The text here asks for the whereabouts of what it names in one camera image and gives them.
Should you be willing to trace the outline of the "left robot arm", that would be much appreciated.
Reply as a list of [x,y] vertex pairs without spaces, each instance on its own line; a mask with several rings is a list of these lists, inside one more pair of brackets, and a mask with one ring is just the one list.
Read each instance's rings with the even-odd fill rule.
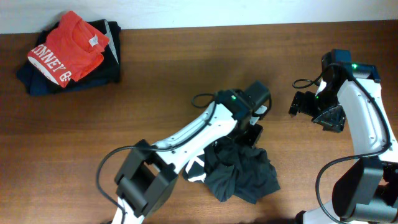
[[129,154],[114,181],[118,208],[113,223],[142,223],[169,199],[178,173],[204,153],[204,148],[227,137],[253,146],[271,93],[256,81],[245,90],[220,90],[197,119],[168,138],[149,144],[141,140]]

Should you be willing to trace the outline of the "dark green t-shirt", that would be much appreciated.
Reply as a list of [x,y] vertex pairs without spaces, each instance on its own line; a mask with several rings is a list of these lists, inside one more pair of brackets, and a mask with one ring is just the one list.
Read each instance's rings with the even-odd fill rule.
[[205,184],[220,202],[237,196],[255,204],[280,190],[277,172],[263,148],[220,138],[183,168],[183,178]]

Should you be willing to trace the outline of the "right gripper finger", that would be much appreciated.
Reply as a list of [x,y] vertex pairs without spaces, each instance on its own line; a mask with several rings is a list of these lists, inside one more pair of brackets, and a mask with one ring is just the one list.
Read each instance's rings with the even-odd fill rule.
[[304,113],[311,117],[315,117],[317,115],[315,93],[310,91],[306,91],[305,93],[301,91],[296,92],[289,109],[289,114],[296,116],[298,113]]
[[341,105],[322,111],[312,122],[323,126],[323,131],[340,133],[344,130],[346,116]]

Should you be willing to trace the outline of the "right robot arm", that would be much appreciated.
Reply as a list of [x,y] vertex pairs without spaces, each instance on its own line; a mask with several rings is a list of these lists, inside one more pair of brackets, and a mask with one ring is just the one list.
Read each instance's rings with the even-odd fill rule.
[[[315,181],[319,207],[301,211],[294,223],[397,223],[397,138],[381,96],[381,78],[374,65],[354,63],[347,50],[333,49],[322,57],[322,72],[298,87],[289,114],[303,113],[325,131],[340,133],[347,124],[354,153],[324,165]],[[331,200],[322,202],[323,173],[340,162],[354,161],[335,183]]]

